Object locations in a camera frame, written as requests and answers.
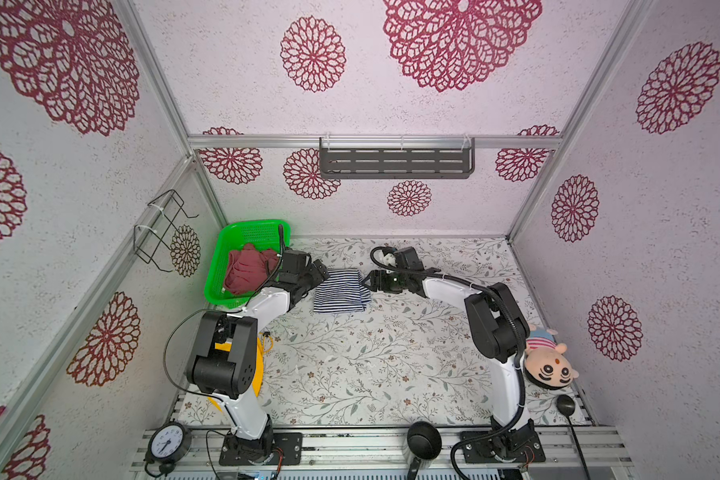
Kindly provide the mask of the blue white striped tank top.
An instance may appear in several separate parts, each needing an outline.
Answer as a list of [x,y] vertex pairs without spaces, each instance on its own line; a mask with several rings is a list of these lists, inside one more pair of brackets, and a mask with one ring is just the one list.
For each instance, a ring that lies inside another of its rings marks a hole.
[[362,284],[357,269],[332,269],[328,278],[314,290],[313,311],[317,314],[363,312],[371,302],[371,292]]

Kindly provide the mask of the maroon tank top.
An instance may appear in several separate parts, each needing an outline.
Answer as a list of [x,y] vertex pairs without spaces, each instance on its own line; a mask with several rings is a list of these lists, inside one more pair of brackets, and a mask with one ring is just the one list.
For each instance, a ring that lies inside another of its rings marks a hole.
[[224,290],[232,295],[254,292],[275,270],[278,261],[275,250],[258,250],[253,243],[245,244],[241,250],[230,251]]

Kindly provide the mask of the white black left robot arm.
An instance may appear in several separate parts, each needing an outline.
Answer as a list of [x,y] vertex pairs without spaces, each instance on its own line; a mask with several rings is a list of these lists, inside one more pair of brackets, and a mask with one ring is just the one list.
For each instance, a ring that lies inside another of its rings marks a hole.
[[237,311],[203,314],[185,375],[218,405],[238,440],[261,443],[272,426],[254,392],[259,331],[329,278],[325,264],[287,248],[279,267]]

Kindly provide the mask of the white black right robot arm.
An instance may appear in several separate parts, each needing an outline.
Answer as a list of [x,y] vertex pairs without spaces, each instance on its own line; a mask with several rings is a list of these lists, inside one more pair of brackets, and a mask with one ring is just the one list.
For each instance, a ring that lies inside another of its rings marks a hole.
[[475,348],[489,362],[493,427],[501,433],[515,428],[526,407],[523,362],[529,326],[509,288],[426,268],[412,247],[375,247],[370,259],[376,266],[364,279],[370,290],[409,291],[463,311]]

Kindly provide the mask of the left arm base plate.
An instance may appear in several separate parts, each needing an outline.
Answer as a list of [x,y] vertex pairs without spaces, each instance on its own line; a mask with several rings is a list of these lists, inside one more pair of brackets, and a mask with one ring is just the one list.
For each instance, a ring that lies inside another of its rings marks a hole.
[[304,436],[296,433],[265,433],[259,440],[244,440],[232,433],[224,437],[219,465],[293,466],[301,463]]

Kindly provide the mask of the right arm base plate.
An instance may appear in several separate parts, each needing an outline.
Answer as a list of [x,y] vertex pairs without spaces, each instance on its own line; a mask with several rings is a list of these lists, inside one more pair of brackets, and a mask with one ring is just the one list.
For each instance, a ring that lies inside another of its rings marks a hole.
[[461,441],[468,440],[463,450],[468,464],[531,464],[546,461],[539,435],[531,423],[491,439],[475,441],[475,438],[488,434],[488,431],[462,431],[460,433]]

